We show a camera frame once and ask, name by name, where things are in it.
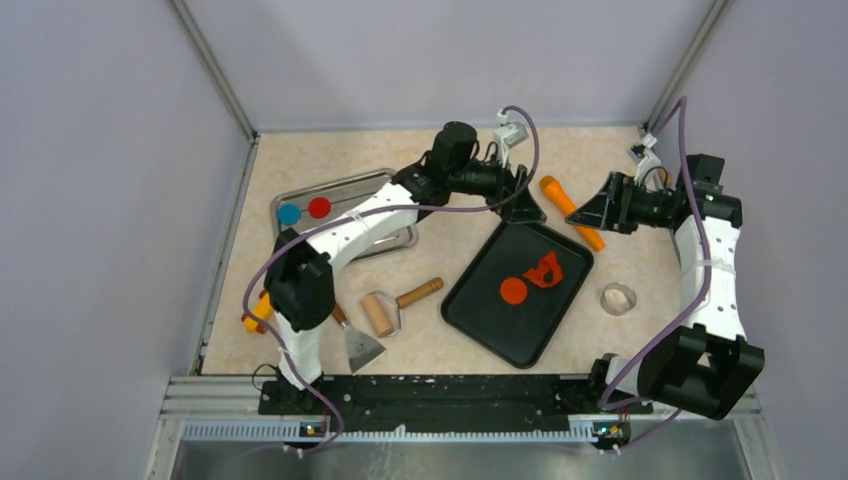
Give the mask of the orange-red dough scrap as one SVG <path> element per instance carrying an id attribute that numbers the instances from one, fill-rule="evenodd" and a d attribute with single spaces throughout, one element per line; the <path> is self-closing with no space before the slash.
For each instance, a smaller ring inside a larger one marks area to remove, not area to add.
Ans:
<path id="1" fill-rule="evenodd" d="M 522 277 L 530 284 L 549 289 L 557 286 L 563 279 L 564 273 L 555 251 L 545 254 L 534 268 L 527 270 Z"/>

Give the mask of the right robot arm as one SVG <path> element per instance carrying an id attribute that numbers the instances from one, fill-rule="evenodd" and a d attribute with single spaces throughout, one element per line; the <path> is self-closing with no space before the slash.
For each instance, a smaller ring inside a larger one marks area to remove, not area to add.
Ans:
<path id="1" fill-rule="evenodd" d="M 640 226 L 667 229 L 681 272 L 682 310 L 634 357 L 607 353 L 586 385 L 589 404 L 612 412 L 630 399 L 654 401 L 713 420 L 723 419 L 765 365 L 751 344 L 736 300 L 740 199 L 723 191 L 724 159 L 686 157 L 673 189 L 651 191 L 612 172 L 568 223 L 631 234 Z"/>

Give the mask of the black baking tray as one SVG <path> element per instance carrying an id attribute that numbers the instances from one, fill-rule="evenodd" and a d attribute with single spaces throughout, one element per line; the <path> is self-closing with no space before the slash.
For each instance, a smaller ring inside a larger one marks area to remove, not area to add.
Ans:
<path id="1" fill-rule="evenodd" d="M 564 279 L 541 289 L 522 275 L 555 251 Z M 593 253 L 543 224 L 499 224 L 460 275 L 445 299 L 442 319 L 506 363 L 534 366 L 582 289 L 594 266 Z M 528 296 L 508 305 L 499 287 L 521 278 Z"/>

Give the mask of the wooden handled metal scraper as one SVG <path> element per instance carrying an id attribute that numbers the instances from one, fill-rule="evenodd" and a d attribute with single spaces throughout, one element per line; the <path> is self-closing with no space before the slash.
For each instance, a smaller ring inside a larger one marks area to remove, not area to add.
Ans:
<path id="1" fill-rule="evenodd" d="M 332 318 L 343 330 L 348 364 L 352 374 L 359 373 L 386 353 L 387 349 L 379 341 L 352 326 L 338 303 L 334 305 Z"/>

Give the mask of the orange-red dough piece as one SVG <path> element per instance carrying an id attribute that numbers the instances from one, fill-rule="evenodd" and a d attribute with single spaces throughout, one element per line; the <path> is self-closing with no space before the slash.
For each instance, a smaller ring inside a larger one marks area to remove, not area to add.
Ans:
<path id="1" fill-rule="evenodd" d="M 528 289 L 521 278 L 508 277 L 501 283 L 499 293 L 505 303 L 516 306 L 526 300 Z"/>

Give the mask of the yellow toy car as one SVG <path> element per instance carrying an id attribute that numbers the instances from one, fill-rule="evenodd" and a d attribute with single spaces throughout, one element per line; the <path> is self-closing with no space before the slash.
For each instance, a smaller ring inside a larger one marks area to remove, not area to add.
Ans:
<path id="1" fill-rule="evenodd" d="M 247 333 L 265 334 L 267 329 L 257 319 L 267 321 L 273 315 L 273 312 L 268 291 L 262 290 L 259 293 L 256 305 L 250 310 L 250 313 L 241 316 L 245 331 Z"/>

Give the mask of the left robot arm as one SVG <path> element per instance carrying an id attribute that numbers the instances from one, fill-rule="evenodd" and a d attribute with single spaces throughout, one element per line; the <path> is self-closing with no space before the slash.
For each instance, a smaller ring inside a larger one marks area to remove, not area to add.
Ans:
<path id="1" fill-rule="evenodd" d="M 540 145 L 531 120 L 500 120 L 493 132 L 494 154 L 478 158 L 479 141 L 469 124 L 451 121 L 436 134 L 432 147 L 396 172 L 376 193 L 338 218 L 302 234 L 281 232 L 264 267 L 263 287 L 277 321 L 275 337 L 287 381 L 283 401 L 297 413 L 319 404 L 322 374 L 320 326 L 335 307 L 335 276 L 372 245 L 433 212 L 451 211 L 454 193 L 479 196 L 483 210 L 508 219 L 530 200 L 529 184 L 538 165 L 512 168 L 510 150 L 532 139 Z"/>

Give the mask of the wooden dough roller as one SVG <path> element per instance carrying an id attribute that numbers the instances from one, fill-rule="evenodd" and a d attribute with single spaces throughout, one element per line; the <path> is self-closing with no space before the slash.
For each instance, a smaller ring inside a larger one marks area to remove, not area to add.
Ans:
<path id="1" fill-rule="evenodd" d="M 402 329 L 405 309 L 440 291 L 443 287 L 443 279 L 434 277 L 397 296 L 383 290 L 375 290 L 361 299 L 360 306 L 376 336 L 387 338 Z"/>

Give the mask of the blue dough disc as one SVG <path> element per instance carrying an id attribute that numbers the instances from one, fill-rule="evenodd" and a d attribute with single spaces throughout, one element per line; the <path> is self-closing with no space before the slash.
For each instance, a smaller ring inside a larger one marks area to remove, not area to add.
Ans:
<path id="1" fill-rule="evenodd" d="M 284 203 L 276 210 L 276 219 L 282 226 L 292 226 L 299 222 L 302 211 L 298 205 Z"/>

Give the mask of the red dough disc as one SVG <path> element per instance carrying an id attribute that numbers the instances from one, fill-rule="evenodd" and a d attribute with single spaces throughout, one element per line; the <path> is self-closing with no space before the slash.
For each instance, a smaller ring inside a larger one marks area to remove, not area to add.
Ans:
<path id="1" fill-rule="evenodd" d="M 313 219 L 323 219 L 332 210 L 332 202 L 323 196 L 316 196 L 310 200 L 307 211 Z"/>

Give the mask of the orange toy carrot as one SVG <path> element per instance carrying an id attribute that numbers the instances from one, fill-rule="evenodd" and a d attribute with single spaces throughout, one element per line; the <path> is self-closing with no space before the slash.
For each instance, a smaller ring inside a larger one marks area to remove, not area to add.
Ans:
<path id="1" fill-rule="evenodd" d="M 565 218 L 576 212 L 577 206 L 565 193 L 561 183 L 553 176 L 544 176 L 539 181 L 539 188 L 543 196 L 547 198 Z M 595 252 L 600 252 L 605 248 L 606 244 L 597 231 L 585 226 L 575 226 L 575 230 Z"/>

